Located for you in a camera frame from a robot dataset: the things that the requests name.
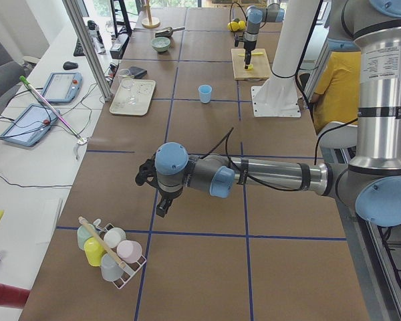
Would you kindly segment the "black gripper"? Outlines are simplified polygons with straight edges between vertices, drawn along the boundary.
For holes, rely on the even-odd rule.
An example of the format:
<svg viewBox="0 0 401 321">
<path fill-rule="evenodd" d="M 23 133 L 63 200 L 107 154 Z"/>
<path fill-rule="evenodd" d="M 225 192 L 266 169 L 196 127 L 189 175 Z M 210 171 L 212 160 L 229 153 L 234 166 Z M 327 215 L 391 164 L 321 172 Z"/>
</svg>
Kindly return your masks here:
<svg viewBox="0 0 401 321">
<path fill-rule="evenodd" d="M 140 165 L 138 174 L 135 177 L 135 183 L 138 186 L 147 183 L 160 193 L 161 199 L 156 205 L 156 214 L 160 217 L 165 217 L 172 206 L 173 200 L 178 197 L 178 191 L 165 191 L 160 187 L 153 159 L 148 159 Z"/>
<path fill-rule="evenodd" d="M 245 62 L 245 69 L 252 69 L 252 64 L 251 63 L 251 53 L 252 51 L 250 49 L 245 49 L 245 58 L 244 58 L 244 62 Z"/>
</svg>

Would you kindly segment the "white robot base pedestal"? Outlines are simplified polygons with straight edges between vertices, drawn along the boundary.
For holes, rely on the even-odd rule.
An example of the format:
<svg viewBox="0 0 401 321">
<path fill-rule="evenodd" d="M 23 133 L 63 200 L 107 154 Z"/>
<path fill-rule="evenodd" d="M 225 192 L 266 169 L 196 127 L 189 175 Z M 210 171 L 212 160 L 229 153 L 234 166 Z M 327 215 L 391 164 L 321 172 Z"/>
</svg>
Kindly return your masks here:
<svg viewBox="0 0 401 321">
<path fill-rule="evenodd" d="M 271 67 L 271 77 L 262 86 L 251 88 L 255 117 L 301 116 L 295 79 L 320 9 L 321 1 L 292 0 L 288 3 Z"/>
</svg>

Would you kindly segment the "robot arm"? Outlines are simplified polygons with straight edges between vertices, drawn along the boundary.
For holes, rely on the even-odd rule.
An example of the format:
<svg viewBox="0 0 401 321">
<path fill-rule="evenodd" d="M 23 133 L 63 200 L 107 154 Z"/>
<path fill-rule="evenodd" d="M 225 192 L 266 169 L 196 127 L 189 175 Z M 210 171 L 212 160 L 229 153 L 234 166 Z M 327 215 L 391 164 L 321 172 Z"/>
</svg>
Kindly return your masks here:
<svg viewBox="0 0 401 321">
<path fill-rule="evenodd" d="M 285 10 L 281 8 L 280 1 L 269 1 L 266 7 L 254 5 L 247 8 L 247 26 L 242 40 L 245 50 L 245 69 L 251 64 L 251 54 L 257 44 L 257 38 L 261 26 L 265 23 L 282 22 Z"/>
<path fill-rule="evenodd" d="M 278 191 L 313 191 L 381 227 L 401 224 L 401 1 L 334 1 L 329 46 L 361 52 L 356 155 L 347 164 L 283 163 L 160 146 L 135 181 L 158 190 L 156 212 L 167 214 L 185 187 L 225 198 L 234 184 Z"/>
</svg>

